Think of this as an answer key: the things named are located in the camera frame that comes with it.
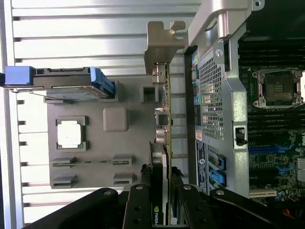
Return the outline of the green RAM stick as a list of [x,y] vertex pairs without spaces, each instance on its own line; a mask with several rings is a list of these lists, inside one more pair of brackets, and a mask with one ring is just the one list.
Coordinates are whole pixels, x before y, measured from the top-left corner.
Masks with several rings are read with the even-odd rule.
[[69,167],[73,167],[73,166],[81,166],[81,165],[95,165],[95,164],[101,164],[101,165],[129,165],[130,162],[123,160],[123,161],[118,161],[118,160],[103,160],[103,161],[84,161],[84,162],[79,162],[79,161],[75,161],[75,162],[58,162],[58,163],[53,163],[52,166],[53,167],[64,167],[64,166],[69,166]]

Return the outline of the grey plastic parts rack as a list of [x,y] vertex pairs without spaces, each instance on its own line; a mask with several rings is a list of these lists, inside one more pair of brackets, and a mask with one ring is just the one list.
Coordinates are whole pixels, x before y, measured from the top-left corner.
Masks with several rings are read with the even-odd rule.
[[[140,180],[142,165],[150,164],[150,144],[155,141],[155,98],[150,79],[114,80],[115,97],[91,101],[46,99],[49,172],[52,188],[122,187]],[[77,121],[81,141],[77,148],[58,145],[57,125]],[[129,165],[53,167],[58,162],[118,160]]]

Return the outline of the white expansion slot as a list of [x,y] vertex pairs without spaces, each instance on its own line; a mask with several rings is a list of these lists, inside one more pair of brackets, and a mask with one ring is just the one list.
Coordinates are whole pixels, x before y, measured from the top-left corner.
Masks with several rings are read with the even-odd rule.
[[276,196],[277,191],[272,188],[252,189],[249,193],[249,198],[269,198]]

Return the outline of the blue expansion slot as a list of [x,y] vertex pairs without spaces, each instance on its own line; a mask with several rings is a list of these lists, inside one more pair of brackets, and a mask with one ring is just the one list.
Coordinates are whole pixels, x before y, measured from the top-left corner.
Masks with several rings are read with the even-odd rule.
[[257,147],[257,148],[248,148],[250,154],[274,154],[274,153],[284,153],[286,148],[283,147]]

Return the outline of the silver CPU chip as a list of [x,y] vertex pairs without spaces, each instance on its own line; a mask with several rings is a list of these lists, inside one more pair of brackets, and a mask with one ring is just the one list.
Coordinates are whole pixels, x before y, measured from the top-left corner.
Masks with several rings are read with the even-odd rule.
[[61,148],[77,148],[81,143],[81,125],[77,121],[62,121],[57,125],[58,145]]

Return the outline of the green Dell motherboard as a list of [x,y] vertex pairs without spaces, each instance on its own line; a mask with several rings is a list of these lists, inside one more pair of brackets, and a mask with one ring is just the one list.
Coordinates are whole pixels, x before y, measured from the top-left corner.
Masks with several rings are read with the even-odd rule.
[[[272,188],[276,197],[252,200],[278,209],[305,207],[305,182],[297,180],[296,159],[305,157],[305,40],[238,44],[239,78],[247,91],[247,146],[283,147],[284,153],[250,154],[249,187]],[[284,109],[253,106],[256,96],[252,73],[261,69],[297,68],[302,71],[304,103]]]

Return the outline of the open grey PC case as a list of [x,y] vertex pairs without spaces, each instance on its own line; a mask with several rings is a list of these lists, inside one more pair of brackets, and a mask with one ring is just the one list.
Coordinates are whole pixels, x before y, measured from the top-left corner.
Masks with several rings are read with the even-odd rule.
[[249,198],[239,42],[295,40],[305,40],[305,0],[202,0],[187,30],[185,60],[193,96],[195,179],[205,194],[224,188]]

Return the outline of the silver chipset heatsink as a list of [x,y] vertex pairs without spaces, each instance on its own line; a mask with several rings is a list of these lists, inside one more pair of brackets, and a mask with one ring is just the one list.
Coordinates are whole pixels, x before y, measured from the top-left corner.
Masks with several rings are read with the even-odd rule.
[[298,181],[305,182],[305,157],[296,159],[296,174]]

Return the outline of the CPU socket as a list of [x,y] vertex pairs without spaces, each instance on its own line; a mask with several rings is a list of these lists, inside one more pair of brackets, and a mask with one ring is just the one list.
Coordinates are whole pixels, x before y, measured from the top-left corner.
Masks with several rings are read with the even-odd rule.
[[284,109],[303,105],[301,78],[297,68],[261,69],[252,73],[256,96],[253,106],[261,109]]

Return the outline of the hard disk in blue caddy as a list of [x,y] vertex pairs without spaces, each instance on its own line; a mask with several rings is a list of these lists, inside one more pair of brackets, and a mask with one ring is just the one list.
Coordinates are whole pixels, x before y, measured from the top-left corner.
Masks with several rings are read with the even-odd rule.
[[51,100],[94,101],[115,97],[115,83],[96,67],[6,66],[5,73],[0,75],[0,86],[17,93],[45,90]]

